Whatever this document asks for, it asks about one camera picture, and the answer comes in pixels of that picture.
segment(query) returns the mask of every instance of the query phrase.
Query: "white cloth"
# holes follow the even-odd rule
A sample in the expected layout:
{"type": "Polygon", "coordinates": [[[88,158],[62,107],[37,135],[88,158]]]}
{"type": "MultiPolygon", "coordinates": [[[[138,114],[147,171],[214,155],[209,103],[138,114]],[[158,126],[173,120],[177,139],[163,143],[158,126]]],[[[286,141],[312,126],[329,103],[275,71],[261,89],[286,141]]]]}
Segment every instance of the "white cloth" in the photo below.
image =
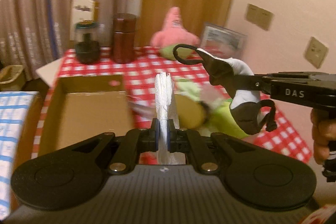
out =
{"type": "MultiPolygon", "coordinates": [[[[205,54],[211,56],[214,59],[224,61],[231,65],[233,72],[235,75],[254,75],[250,67],[242,60],[228,58],[222,59],[219,57],[215,57],[212,54],[208,53],[202,48],[198,48],[198,51],[204,52],[205,54]]],[[[260,101],[260,92],[257,90],[250,91],[250,90],[237,90],[236,95],[230,104],[230,109],[234,109],[242,103],[245,102],[255,102],[258,103],[260,101]]]]}

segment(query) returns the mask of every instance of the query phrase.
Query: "blue checkered cloth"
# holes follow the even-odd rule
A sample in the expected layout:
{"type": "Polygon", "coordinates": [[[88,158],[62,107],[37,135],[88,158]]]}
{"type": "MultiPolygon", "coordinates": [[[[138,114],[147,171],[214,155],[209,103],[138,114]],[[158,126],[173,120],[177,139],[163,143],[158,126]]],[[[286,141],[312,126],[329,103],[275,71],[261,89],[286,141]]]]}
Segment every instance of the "blue checkered cloth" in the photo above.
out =
{"type": "Polygon", "coordinates": [[[0,219],[10,213],[11,175],[16,145],[28,109],[38,92],[0,92],[0,219]]]}

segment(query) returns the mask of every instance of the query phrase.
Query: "picture frame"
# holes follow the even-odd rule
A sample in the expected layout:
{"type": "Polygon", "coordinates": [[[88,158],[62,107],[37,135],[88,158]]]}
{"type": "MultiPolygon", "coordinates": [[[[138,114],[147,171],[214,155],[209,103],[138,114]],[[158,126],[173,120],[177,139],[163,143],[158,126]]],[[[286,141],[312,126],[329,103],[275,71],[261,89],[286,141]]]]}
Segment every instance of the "picture frame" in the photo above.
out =
{"type": "Polygon", "coordinates": [[[200,48],[219,58],[239,58],[246,38],[239,32],[205,22],[200,48]]]}

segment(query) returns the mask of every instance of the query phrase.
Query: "wall outlet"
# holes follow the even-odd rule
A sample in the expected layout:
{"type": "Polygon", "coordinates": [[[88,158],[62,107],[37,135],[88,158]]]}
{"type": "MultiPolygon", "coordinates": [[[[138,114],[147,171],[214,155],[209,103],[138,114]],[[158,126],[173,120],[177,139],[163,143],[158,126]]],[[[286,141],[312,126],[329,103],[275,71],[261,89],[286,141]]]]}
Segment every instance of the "wall outlet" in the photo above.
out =
{"type": "Polygon", "coordinates": [[[255,6],[255,5],[252,5],[252,4],[247,5],[247,11],[246,11],[245,19],[247,21],[255,24],[258,11],[259,11],[259,7],[255,6]]]}
{"type": "Polygon", "coordinates": [[[321,68],[321,65],[328,53],[328,47],[318,41],[315,37],[311,37],[305,52],[305,59],[309,61],[315,68],[321,68]]]}
{"type": "Polygon", "coordinates": [[[263,30],[268,31],[272,18],[273,14],[270,11],[259,8],[255,24],[257,24],[263,30]]]}

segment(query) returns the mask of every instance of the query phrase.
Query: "jar lid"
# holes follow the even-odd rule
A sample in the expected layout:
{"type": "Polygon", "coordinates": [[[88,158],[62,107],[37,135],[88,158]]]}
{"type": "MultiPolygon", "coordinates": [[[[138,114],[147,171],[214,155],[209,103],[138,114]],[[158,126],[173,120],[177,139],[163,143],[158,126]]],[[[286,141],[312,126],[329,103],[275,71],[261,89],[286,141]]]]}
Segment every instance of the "jar lid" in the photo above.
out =
{"type": "Polygon", "coordinates": [[[76,24],[76,29],[92,29],[98,27],[98,23],[93,20],[84,20],[76,24]]]}
{"type": "Polygon", "coordinates": [[[133,14],[115,14],[113,16],[114,32],[134,32],[137,16],[133,14]]]}

